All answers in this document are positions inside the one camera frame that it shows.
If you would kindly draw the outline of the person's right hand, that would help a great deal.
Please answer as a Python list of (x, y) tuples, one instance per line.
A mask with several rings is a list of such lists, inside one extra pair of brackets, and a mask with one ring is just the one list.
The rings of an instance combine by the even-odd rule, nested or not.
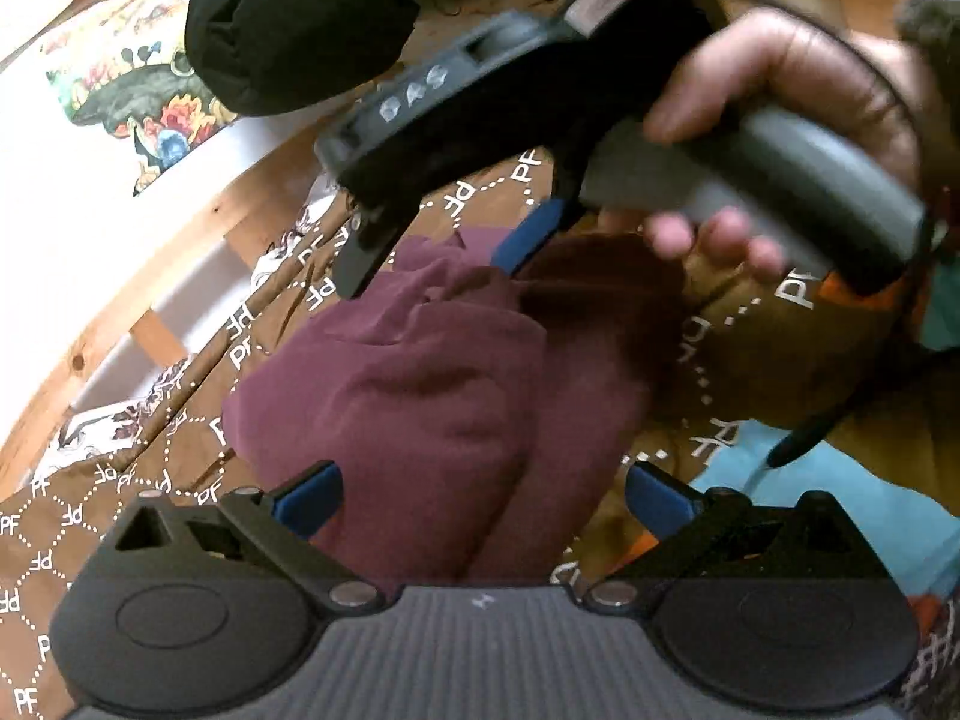
[(729, 104), (771, 96), (848, 138), (940, 215), (958, 199), (950, 107), (918, 47), (853, 32), (848, 47), (792, 16), (755, 8), (675, 68), (643, 121), (659, 143), (717, 124)]

